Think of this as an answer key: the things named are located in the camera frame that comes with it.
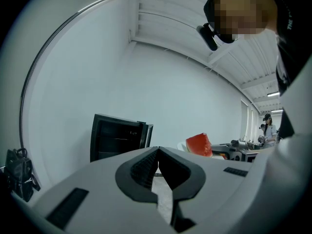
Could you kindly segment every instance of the black t-shirt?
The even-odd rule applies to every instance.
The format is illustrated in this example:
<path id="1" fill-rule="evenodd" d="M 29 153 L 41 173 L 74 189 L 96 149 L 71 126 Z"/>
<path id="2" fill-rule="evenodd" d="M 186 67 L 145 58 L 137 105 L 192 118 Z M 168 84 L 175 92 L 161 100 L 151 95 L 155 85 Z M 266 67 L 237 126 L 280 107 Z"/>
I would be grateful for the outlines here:
<path id="1" fill-rule="evenodd" d="M 275 0 L 277 5 L 278 60 L 276 77 L 280 94 L 295 80 L 311 55 L 310 0 Z M 294 134 L 285 113 L 282 114 L 279 136 Z"/>

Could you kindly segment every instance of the black cabinet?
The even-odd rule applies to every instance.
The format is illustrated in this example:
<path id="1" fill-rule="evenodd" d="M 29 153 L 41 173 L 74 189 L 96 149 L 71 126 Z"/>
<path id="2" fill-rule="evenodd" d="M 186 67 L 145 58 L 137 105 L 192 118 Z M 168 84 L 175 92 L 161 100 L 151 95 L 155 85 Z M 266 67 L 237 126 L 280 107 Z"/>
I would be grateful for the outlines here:
<path id="1" fill-rule="evenodd" d="M 95 114 L 90 162 L 150 146 L 153 125 Z"/>

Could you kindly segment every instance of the neck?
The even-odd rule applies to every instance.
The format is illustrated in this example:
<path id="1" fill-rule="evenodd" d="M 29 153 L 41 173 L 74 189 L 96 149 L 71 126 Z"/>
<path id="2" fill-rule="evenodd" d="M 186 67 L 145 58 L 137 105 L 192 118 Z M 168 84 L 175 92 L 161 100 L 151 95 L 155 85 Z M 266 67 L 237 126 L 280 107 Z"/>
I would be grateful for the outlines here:
<path id="1" fill-rule="evenodd" d="M 257 0 L 267 17 L 266 29 L 277 33 L 277 6 L 274 0 Z"/>

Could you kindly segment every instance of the person wearing white shirt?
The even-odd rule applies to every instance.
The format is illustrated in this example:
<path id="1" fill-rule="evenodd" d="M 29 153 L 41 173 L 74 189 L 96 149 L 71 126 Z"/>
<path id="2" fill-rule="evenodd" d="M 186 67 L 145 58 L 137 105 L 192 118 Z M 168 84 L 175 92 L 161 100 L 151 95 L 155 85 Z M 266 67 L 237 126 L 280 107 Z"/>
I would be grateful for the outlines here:
<path id="1" fill-rule="evenodd" d="M 266 123 L 264 128 L 265 143 L 263 145 L 263 149 L 265 149 L 274 146 L 277 131 L 276 126 L 272 123 L 272 117 L 270 114 L 266 114 L 263 121 Z"/>

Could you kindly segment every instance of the black cap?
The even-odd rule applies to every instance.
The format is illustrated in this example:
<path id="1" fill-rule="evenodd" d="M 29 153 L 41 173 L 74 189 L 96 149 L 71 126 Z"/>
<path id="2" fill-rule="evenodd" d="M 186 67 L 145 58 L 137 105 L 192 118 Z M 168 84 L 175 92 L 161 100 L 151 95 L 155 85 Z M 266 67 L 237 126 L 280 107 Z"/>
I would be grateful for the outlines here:
<path id="1" fill-rule="evenodd" d="M 270 114 L 266 114 L 266 115 L 264 116 L 264 118 L 263 118 L 263 121 L 268 120 L 269 118 L 271 118 L 271 115 L 270 115 Z"/>
<path id="2" fill-rule="evenodd" d="M 234 42 L 232 35 L 221 35 L 219 29 L 215 27 L 215 0 L 207 0 L 204 6 L 204 12 L 209 25 L 214 29 L 214 34 L 225 43 Z"/>

